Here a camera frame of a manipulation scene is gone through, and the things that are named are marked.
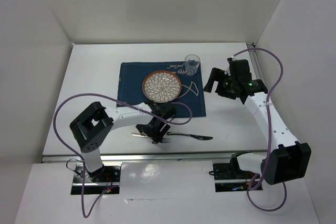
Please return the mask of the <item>silver fork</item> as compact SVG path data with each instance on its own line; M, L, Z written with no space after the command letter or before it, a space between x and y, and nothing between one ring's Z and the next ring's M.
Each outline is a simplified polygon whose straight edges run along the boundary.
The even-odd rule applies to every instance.
M141 138L148 138L148 139L151 139L149 136L146 136L146 135L142 135L140 133L131 133L132 136L134 137L141 137ZM153 144L157 144L157 143L163 143L163 144L168 144L168 143L171 143L171 140L169 138L162 138L161 140L159 140L158 142L154 141L153 139L152 140L152 143Z

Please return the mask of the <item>clear drinking glass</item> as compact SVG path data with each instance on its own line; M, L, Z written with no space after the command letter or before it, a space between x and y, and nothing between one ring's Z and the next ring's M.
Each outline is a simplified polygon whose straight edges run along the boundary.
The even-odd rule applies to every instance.
M195 54L190 54L185 57L185 72L189 76L197 73L200 65L200 58Z

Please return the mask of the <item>floral ceramic plate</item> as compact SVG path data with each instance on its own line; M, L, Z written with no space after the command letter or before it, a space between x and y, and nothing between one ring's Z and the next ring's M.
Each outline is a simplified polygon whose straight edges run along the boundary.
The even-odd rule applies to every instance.
M179 77L170 71L159 70L150 73L142 83L144 95L157 103L171 102L181 93Z

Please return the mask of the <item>blue fish placemat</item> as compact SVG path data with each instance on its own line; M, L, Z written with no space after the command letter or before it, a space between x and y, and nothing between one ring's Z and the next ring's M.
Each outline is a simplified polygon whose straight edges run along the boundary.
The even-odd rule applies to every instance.
M170 71L178 76L182 88L174 102L182 102L191 110L194 118L205 117L206 107L203 93L201 66L197 73L189 76L185 73L185 62L123 62L120 66L117 99L131 105L147 100L142 91L145 78L156 71Z

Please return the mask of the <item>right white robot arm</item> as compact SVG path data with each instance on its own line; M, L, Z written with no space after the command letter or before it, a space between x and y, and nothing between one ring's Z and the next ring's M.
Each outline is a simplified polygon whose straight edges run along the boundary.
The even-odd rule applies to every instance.
M215 92L225 98L239 98L254 116L268 143L269 156L252 152L233 154L229 172L235 178L246 172L258 174L275 185L305 176L311 148L308 143L300 143L289 131L272 101L267 97L268 89L260 79L252 79L247 60L228 59L227 70L213 68L205 92L211 92L215 82Z

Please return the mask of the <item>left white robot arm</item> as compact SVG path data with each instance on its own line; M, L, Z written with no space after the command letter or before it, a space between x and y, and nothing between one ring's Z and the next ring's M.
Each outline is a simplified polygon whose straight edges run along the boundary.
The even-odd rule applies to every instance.
M176 108L171 102L149 101L135 107L135 110L127 106L107 110L100 102L94 102L70 123L85 161L85 176L91 181L96 182L103 177L105 168L99 147L112 130L134 125L141 135L159 143L170 126L154 116L168 120L176 114Z

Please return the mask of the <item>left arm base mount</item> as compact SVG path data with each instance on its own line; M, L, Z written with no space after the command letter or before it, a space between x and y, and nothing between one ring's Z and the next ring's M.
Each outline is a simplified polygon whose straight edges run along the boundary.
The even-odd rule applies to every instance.
M119 194L120 191L120 176L121 164L107 162L102 170L95 174L83 171L82 161L76 158L71 158L66 162L66 168L73 172L71 194L80 195L83 179L85 195L99 195L104 190L106 194Z

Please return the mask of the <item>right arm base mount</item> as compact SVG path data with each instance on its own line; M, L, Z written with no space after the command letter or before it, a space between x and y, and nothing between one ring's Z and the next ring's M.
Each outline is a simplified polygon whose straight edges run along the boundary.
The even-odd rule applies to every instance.
M249 151L215 152L212 169L208 174L215 179L216 191L246 191L250 180L255 173L243 171L236 161L231 161L236 154L245 154Z

